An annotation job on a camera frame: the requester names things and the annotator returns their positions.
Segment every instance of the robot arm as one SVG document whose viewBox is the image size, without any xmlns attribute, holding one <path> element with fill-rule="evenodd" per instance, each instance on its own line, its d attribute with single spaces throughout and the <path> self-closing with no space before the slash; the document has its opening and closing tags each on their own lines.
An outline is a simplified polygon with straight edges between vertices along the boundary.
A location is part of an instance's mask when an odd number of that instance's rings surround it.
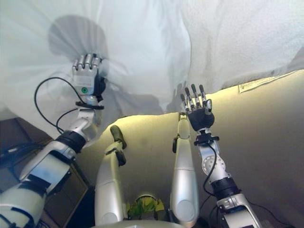
<svg viewBox="0 0 304 228">
<path fill-rule="evenodd" d="M 83 102 L 77 119 L 57 139 L 50 142 L 22 170 L 20 183 L 0 195 L 0 227 L 34 227 L 45 198 L 61 189 L 70 175 L 70 164 L 83 146 L 97 137 L 102 106 L 98 102 L 105 89 L 99 79 L 101 59 L 93 54 L 81 56 L 73 65 L 75 88 Z"/>
<path fill-rule="evenodd" d="M 178 136 L 173 141 L 176 153 L 171 210 L 179 223 L 193 227 L 199 216 L 199 195 L 190 146 L 190 127 L 186 114 L 180 114 Z"/>
<path fill-rule="evenodd" d="M 225 228 L 261 228 L 261 224 L 253 212 L 245 196 L 233 181 L 231 174 L 226 172 L 223 159 L 219 156 L 218 137 L 211 135 L 210 127 L 214 123 L 212 102 L 206 100 L 203 86 L 200 94 L 195 85 L 191 85 L 193 96 L 188 88 L 186 98 L 181 99 L 192 128 L 198 133 L 195 145 L 202 157 L 202 169 L 207 175 L 205 180 L 212 186 L 213 196 L 217 198 L 217 206 L 222 214 L 221 223 Z"/>
</svg>

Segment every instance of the black strap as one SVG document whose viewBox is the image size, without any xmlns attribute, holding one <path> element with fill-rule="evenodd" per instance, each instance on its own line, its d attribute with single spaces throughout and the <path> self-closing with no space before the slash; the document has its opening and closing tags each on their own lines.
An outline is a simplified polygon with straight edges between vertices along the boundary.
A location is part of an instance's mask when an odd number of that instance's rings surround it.
<svg viewBox="0 0 304 228">
<path fill-rule="evenodd" d="M 105 107 L 104 106 L 98 106 L 98 105 L 91 105 L 91 104 L 87 104 L 87 103 L 82 103 L 80 101 L 77 101 L 75 102 L 75 104 L 77 106 L 80 106 L 80 107 L 84 107 L 84 108 L 90 108 L 90 109 L 97 109 L 97 110 L 101 110 L 101 109 L 104 109 Z"/>
<path fill-rule="evenodd" d="M 2 218 L 9 226 L 9 228 L 16 228 L 16 223 L 11 223 L 4 215 L 0 214 L 0 218 Z"/>
</svg>

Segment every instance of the silver metal arm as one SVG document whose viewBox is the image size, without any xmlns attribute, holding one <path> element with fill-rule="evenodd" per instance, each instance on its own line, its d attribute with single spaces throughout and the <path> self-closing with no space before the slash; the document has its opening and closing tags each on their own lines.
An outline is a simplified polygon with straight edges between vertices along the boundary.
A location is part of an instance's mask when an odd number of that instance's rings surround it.
<svg viewBox="0 0 304 228">
<path fill-rule="evenodd" d="M 199 196 L 186 115 L 180 115 L 175 142 L 176 159 L 171 190 L 171 210 L 185 227 L 193 227 L 199 216 Z"/>
<path fill-rule="evenodd" d="M 195 85 L 191 85 L 191 88 L 193 95 L 188 88 L 185 88 L 186 98 L 181 95 L 181 99 L 191 126 L 198 133 L 194 144 L 199 148 L 202 169 L 213 188 L 212 195 L 218 199 L 217 206 L 222 215 L 221 223 L 229 228 L 261 228 L 257 216 L 245 196 L 240 193 L 232 176 L 225 171 L 225 162 L 219 156 L 217 144 L 219 138 L 212 136 L 209 130 L 214 123 L 212 101 L 206 100 L 202 85 L 199 87 L 200 94 L 197 93 Z"/>
<path fill-rule="evenodd" d="M 119 175 L 119 163 L 113 150 L 122 151 L 122 143 L 114 142 L 105 150 L 95 186 L 95 225 L 116 223 L 127 218 Z"/>
<path fill-rule="evenodd" d="M 50 142 L 22 170 L 20 183 L 0 195 L 0 227 L 34 227 L 43 210 L 45 198 L 52 192 L 59 191 L 70 175 L 70 164 L 76 154 L 89 141 L 98 137 L 102 110 L 98 106 L 100 96 L 95 96 L 95 82 L 98 77 L 97 63 L 100 59 L 87 55 L 78 63 L 85 61 L 84 68 L 73 67 L 73 76 L 78 81 L 76 89 L 84 101 L 79 106 L 78 117 L 68 130 L 55 141 Z"/>
</svg>

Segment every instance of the robotic hand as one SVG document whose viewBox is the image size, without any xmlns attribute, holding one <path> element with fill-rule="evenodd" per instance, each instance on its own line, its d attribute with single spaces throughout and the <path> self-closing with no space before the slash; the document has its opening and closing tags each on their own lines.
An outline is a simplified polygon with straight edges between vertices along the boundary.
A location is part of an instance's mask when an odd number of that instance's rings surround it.
<svg viewBox="0 0 304 228">
<path fill-rule="evenodd" d="M 61 189 L 70 175 L 70 164 L 83 146 L 98 137 L 105 89 L 99 77 L 101 59 L 81 56 L 72 67 L 73 83 L 79 95 L 78 117 L 57 139 L 50 142 L 22 170 L 20 183 L 0 195 L 0 227 L 34 227 L 47 195 Z"/>
<path fill-rule="evenodd" d="M 199 148 L 202 169 L 207 175 L 203 187 L 208 194 L 218 200 L 221 225 L 224 228 L 261 228 L 250 204 L 240 193 L 232 176 L 225 171 L 225 163 L 219 156 L 219 138 L 212 136 L 209 130 L 214 123 L 212 102 L 210 99 L 206 100 L 202 85 L 199 87 L 200 94 L 197 94 L 195 85 L 191 85 L 191 88 L 193 95 L 185 88 L 186 98 L 181 94 L 181 100 L 192 128 L 198 133 L 194 144 Z M 206 190 L 207 182 L 212 186 L 213 193 Z"/>
</svg>

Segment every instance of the black joint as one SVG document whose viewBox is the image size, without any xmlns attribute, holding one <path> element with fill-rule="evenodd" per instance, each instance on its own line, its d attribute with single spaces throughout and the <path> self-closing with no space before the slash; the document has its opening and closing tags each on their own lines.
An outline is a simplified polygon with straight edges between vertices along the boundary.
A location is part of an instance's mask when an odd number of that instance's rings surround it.
<svg viewBox="0 0 304 228">
<path fill-rule="evenodd" d="M 124 156 L 124 153 L 122 151 L 115 151 L 117 160 L 118 160 L 118 166 L 123 166 L 126 164 L 127 160 Z"/>
<path fill-rule="evenodd" d="M 66 156 L 64 156 L 62 153 L 58 152 L 58 151 L 51 151 L 49 154 L 53 155 L 55 158 L 61 160 L 62 162 L 64 162 L 65 164 L 70 165 L 73 160 L 75 159 L 75 157 L 72 157 L 71 159 L 68 159 Z"/>
<path fill-rule="evenodd" d="M 96 110 L 102 110 L 105 107 L 104 106 L 99 106 L 99 105 L 91 105 L 91 104 L 87 104 L 87 103 L 82 103 L 80 101 L 76 101 L 75 105 L 79 106 L 79 107 L 83 107 L 83 108 L 90 108 L 90 109 L 96 109 Z"/>
<path fill-rule="evenodd" d="M 199 90 L 200 90 L 200 92 L 202 93 L 202 96 L 203 96 L 203 92 L 204 92 L 204 87 L 203 87 L 203 85 L 200 85 Z"/>
<path fill-rule="evenodd" d="M 181 98 L 181 101 L 182 101 L 182 102 L 186 101 L 186 100 L 185 100 L 184 94 L 181 94 L 181 95 L 180 95 L 180 98 Z"/>
<path fill-rule="evenodd" d="M 188 87 L 185 88 L 185 92 L 186 92 L 187 96 L 190 96 L 190 91 L 189 91 Z"/>
<path fill-rule="evenodd" d="M 63 132 L 56 141 L 61 142 L 68 147 L 72 148 L 76 153 L 80 153 L 81 149 L 86 143 L 84 137 L 73 131 Z"/>
<path fill-rule="evenodd" d="M 173 143 L 172 143 L 172 152 L 173 153 L 176 153 L 176 150 L 177 150 L 177 139 L 178 139 L 178 136 L 173 139 Z"/>
<path fill-rule="evenodd" d="M 192 88 L 192 91 L 193 91 L 194 93 L 196 93 L 196 88 L 195 88 L 195 85 L 194 85 L 194 84 L 191 85 L 191 88 Z"/>
<path fill-rule="evenodd" d="M 38 193 L 41 197 L 47 192 L 47 188 L 51 185 L 49 182 L 30 174 L 27 181 L 23 181 L 19 189 L 28 189 Z"/>
<path fill-rule="evenodd" d="M 204 131 L 201 132 L 201 135 L 198 135 L 196 137 L 196 141 L 194 142 L 194 145 L 200 145 L 203 143 L 209 143 L 210 141 L 218 141 L 218 136 L 211 136 L 211 133 L 205 133 Z"/>
<path fill-rule="evenodd" d="M 213 193 L 218 200 L 239 194 L 239 189 L 232 178 L 225 177 L 211 183 Z"/>
<path fill-rule="evenodd" d="M 123 133 L 121 132 L 120 128 L 117 125 L 113 125 L 110 128 L 110 132 L 114 138 L 114 142 L 122 142 L 123 149 L 125 149 L 127 147 L 127 143 L 124 140 Z"/>
</svg>

